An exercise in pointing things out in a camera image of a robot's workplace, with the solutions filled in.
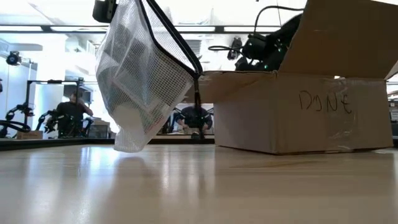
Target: black cable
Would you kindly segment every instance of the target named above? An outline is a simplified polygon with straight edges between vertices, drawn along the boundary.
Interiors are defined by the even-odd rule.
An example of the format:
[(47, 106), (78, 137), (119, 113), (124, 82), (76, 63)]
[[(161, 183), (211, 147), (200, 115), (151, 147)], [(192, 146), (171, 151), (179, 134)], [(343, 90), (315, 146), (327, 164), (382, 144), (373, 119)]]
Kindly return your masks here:
[(257, 14), (256, 21), (254, 23), (254, 33), (256, 33), (257, 24), (259, 23), (261, 13), (267, 9), (285, 9), (285, 10), (289, 10), (289, 11), (304, 11), (304, 9), (295, 9), (295, 8), (285, 7), (285, 6), (267, 6), (263, 9), (261, 9), (259, 14)]
[(214, 45), (214, 46), (208, 47), (207, 49), (208, 49), (208, 50), (211, 50), (211, 51), (228, 50), (228, 51), (234, 51), (234, 52), (237, 52), (237, 53), (243, 55), (242, 52), (240, 51), (242, 48), (243, 48), (243, 47), (234, 49), (234, 48), (232, 48), (232, 47), (221, 46), (221, 45)]
[(28, 133), (30, 131), (29, 125), (17, 121), (0, 120), (0, 125), (3, 126), (3, 128), (11, 128), (22, 133)]
[[(267, 10), (267, 9), (285, 9), (285, 10), (289, 10), (289, 11), (303, 11), (304, 10), (304, 9), (295, 9), (295, 8), (291, 8), (291, 7), (285, 7), (285, 6), (267, 6), (267, 7), (263, 8), (263, 9), (261, 9), (260, 12), (257, 14), (256, 21), (254, 23), (254, 34), (256, 33), (257, 24), (259, 22), (259, 18), (260, 18), (261, 13), (264, 12), (265, 10)], [(237, 52), (237, 53), (241, 54), (243, 57), (247, 58), (247, 56), (244, 55), (242, 53), (242, 51), (240, 51), (242, 48), (243, 47), (234, 49), (232, 47), (214, 45), (214, 46), (208, 47), (208, 50), (212, 50), (212, 51), (229, 50), (229, 51)]]

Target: white wall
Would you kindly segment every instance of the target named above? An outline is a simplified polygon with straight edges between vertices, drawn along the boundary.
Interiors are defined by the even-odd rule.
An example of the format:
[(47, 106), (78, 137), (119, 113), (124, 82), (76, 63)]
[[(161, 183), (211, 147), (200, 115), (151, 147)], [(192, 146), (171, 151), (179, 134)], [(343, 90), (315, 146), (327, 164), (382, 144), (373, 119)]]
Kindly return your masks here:
[[(0, 57), (0, 78), (2, 79), (3, 92), (0, 93), (0, 119), (5, 119), (6, 113), (16, 105), (23, 104), (26, 96), (26, 81), (29, 76), (29, 68), (25, 66), (10, 66), (6, 59)], [(31, 78), (35, 78), (36, 71), (31, 70)], [(30, 91), (30, 101), (34, 100), (34, 89)], [(13, 121), (24, 122), (24, 115), (19, 111), (15, 113)], [(16, 133), (8, 129), (10, 135)]]

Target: box flap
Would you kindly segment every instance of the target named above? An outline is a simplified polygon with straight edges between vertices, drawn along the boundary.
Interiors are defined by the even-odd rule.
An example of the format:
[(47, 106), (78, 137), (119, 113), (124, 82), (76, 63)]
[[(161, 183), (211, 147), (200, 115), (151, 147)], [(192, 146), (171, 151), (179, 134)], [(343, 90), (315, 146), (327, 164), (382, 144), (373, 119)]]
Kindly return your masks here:
[(389, 79), (389, 78), (393, 77), (394, 75), (398, 75), (398, 61), (394, 65), (394, 67), (391, 69), (391, 71), (388, 73), (388, 76), (386, 77), (386, 79)]
[(281, 72), (386, 78), (398, 60), (398, 6), (308, 0)]
[[(207, 71), (199, 78), (202, 103), (216, 103), (228, 95), (263, 78), (275, 78), (276, 73)], [(188, 90), (183, 103), (194, 103), (193, 87)]]

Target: metal frame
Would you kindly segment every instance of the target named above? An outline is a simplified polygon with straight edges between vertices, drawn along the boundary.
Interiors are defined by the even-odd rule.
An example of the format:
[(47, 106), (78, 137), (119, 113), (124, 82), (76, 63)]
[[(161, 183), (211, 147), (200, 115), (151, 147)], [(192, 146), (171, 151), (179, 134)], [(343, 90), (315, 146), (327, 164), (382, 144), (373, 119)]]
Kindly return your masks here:
[[(12, 25), (0, 24), (0, 27), (37, 27), (41, 30), (0, 30), (0, 34), (105, 34), (108, 26), (55, 26), (55, 25)], [(180, 34), (249, 34), (254, 30), (254, 26), (174, 26)], [(57, 28), (76, 30), (56, 30)], [(233, 28), (245, 28), (249, 31), (227, 31)], [(280, 26), (257, 26), (258, 33), (270, 34), (272, 31), (264, 31), (262, 28), (279, 29)]]

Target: wooden table surface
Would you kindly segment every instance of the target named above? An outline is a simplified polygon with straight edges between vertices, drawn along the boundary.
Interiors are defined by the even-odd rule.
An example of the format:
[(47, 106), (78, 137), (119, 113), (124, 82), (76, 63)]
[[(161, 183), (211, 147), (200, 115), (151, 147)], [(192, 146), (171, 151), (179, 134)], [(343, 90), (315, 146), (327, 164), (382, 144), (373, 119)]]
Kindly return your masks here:
[(0, 152), (0, 223), (398, 223), (398, 153)]

